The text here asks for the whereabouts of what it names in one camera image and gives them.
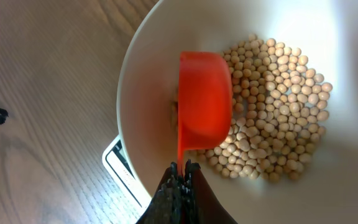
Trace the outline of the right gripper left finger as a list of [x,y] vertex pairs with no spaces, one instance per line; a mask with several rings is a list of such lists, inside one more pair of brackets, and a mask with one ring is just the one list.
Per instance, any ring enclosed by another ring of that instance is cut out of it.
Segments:
[[181,178],[177,174],[177,164],[172,162],[165,170],[149,206],[136,223],[181,223],[181,187]]

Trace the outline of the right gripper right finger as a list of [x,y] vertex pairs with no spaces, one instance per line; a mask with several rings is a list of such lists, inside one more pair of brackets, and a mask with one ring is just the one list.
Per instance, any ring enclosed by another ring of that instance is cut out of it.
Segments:
[[185,164],[183,197],[184,223],[233,224],[237,223],[220,204],[204,177],[201,166],[189,159]]

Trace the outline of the red measuring scoop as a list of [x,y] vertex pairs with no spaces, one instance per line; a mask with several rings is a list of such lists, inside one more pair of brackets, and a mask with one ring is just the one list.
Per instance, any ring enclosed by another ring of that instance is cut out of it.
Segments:
[[185,151],[221,144],[232,118],[231,74],[217,53],[182,52],[178,79],[177,171]]

